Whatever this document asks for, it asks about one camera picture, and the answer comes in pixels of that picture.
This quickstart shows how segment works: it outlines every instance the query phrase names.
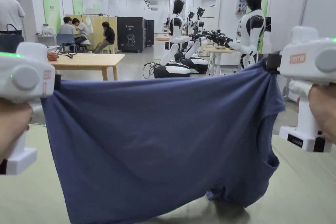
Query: white t-shirt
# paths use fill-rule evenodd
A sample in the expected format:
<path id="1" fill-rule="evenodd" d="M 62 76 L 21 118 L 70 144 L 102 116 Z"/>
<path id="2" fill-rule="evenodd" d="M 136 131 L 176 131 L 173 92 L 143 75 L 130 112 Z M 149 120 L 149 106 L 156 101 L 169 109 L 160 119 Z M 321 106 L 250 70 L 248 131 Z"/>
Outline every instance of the white t-shirt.
<path id="1" fill-rule="evenodd" d="M 16 0 L 0 0 L 0 31 L 7 31 L 6 25 L 12 24 L 17 30 L 22 30 L 21 18 L 26 14 Z"/>
<path id="2" fill-rule="evenodd" d="M 86 39 L 89 39 L 89 30 L 83 22 L 79 24 L 78 28 L 80 36 L 84 36 Z"/>
<path id="3" fill-rule="evenodd" d="M 77 31 L 76 31 L 76 28 L 74 28 L 72 25 L 64 24 L 60 26 L 60 28 L 58 29 L 58 33 L 74 35 L 74 34 L 77 34 Z"/>

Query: whiteboard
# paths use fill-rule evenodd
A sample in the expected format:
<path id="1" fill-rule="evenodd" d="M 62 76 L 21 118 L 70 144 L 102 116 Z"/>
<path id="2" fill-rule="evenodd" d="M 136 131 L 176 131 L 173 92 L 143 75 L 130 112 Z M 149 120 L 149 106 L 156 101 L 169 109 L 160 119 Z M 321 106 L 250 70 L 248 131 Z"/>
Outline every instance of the whiteboard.
<path id="1" fill-rule="evenodd" d="M 306 0 L 271 0 L 270 43 L 272 52 L 281 51 L 291 41 L 293 27 L 302 24 Z"/>
<path id="2" fill-rule="evenodd" d="M 302 25 L 315 27 L 321 37 L 336 37 L 335 0 L 307 0 Z"/>

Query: person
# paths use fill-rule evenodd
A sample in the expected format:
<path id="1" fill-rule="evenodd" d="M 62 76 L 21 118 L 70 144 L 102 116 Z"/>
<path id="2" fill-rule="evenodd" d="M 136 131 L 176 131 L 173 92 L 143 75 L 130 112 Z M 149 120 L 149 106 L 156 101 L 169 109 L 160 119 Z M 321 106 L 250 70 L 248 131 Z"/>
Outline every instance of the person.
<path id="1" fill-rule="evenodd" d="M 13 143 L 27 129 L 32 108 L 28 103 L 14 104 L 0 98 L 0 164 L 13 148 Z"/>
<path id="2" fill-rule="evenodd" d="M 89 30 L 87 29 L 87 26 L 83 22 L 80 22 L 78 18 L 74 18 L 72 20 L 72 24 L 75 25 L 76 31 L 79 31 L 79 37 L 74 39 L 74 42 L 77 45 L 80 45 L 85 40 L 89 39 Z"/>
<path id="3" fill-rule="evenodd" d="M 76 28 L 72 26 L 72 18 L 71 17 L 65 17 L 63 19 L 64 25 L 61 25 L 59 27 L 58 33 L 59 34 L 71 34 L 71 35 L 77 35 Z"/>
<path id="4" fill-rule="evenodd" d="M 105 47 L 114 44 L 115 33 L 110 27 L 110 24 L 108 22 L 103 22 L 102 26 L 104 29 L 104 39 L 97 45 L 93 53 L 101 53 Z"/>
<path id="5" fill-rule="evenodd" d="M 314 85 L 309 93 L 309 106 L 326 139 L 336 144 L 336 84 Z M 28 103 L 13 104 L 0 98 L 0 164 L 27 128 L 31 115 Z"/>
<path id="6" fill-rule="evenodd" d="M 0 33 L 22 35 L 22 20 L 26 14 L 16 0 L 0 0 Z"/>

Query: black cabinet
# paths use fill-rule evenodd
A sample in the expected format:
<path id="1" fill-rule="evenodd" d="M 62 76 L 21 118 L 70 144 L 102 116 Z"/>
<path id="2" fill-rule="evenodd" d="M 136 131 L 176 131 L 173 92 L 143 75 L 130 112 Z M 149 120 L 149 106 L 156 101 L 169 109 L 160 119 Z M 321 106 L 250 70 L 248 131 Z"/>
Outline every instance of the black cabinet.
<path id="1" fill-rule="evenodd" d="M 146 46 L 154 45 L 154 20 L 146 20 Z"/>
<path id="2" fill-rule="evenodd" d="M 145 19 L 117 17 L 118 50 L 142 52 L 146 47 Z"/>

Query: blue t-shirt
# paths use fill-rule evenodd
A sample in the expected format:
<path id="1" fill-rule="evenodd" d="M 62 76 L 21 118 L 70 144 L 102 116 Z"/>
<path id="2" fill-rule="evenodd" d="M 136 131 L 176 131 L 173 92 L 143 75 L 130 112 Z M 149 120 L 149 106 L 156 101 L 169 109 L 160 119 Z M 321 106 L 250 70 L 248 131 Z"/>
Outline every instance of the blue t-shirt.
<path id="1" fill-rule="evenodd" d="M 63 81 L 42 105 L 73 224 L 141 222 L 206 192 L 247 207 L 279 165 L 284 103 L 262 63 L 219 78 Z"/>

